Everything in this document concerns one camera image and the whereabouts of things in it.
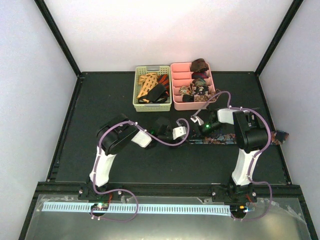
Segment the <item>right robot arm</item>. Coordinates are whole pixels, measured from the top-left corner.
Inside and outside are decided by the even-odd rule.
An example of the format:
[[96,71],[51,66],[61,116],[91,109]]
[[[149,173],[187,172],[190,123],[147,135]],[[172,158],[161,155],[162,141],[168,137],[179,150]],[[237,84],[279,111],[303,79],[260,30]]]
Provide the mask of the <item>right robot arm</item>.
[[235,169],[227,185],[228,198],[234,202],[240,201],[250,193],[257,161],[262,152],[269,147],[272,139],[270,128],[258,111],[258,108],[229,106],[214,110],[211,121],[207,123],[198,117],[198,112],[190,118],[199,125],[200,131],[204,134],[221,124],[234,127],[235,143],[239,152]]

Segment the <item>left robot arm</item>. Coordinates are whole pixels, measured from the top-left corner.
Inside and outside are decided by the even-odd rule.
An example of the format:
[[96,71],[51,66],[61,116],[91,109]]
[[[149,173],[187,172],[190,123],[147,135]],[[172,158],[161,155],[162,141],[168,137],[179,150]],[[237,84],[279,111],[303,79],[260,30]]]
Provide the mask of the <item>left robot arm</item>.
[[97,132],[96,157],[89,178],[92,185],[89,193],[97,200],[103,199],[108,192],[105,184],[109,182],[110,171],[117,156],[129,143],[147,149],[153,142],[169,147],[177,147],[187,141],[190,133],[189,122],[185,118],[176,121],[172,127],[170,121],[160,117],[150,129],[121,113],[111,119]]

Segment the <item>navy floral tie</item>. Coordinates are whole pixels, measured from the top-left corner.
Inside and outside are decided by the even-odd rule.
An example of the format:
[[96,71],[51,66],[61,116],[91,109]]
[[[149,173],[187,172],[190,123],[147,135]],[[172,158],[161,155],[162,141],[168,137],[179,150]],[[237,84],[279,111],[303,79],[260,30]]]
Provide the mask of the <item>navy floral tie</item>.
[[[289,137],[289,133],[281,130],[272,131],[270,133],[270,145],[282,145]],[[247,136],[248,145],[257,145],[262,148],[267,144],[268,134],[266,134],[265,138],[259,140],[258,137],[250,137]],[[205,138],[204,140],[196,139],[196,131],[193,131],[193,135],[189,136],[187,139],[187,143],[195,145],[195,144],[204,144],[204,145],[236,145],[237,144],[237,136],[235,133],[222,133],[220,131],[220,136],[217,138]]]

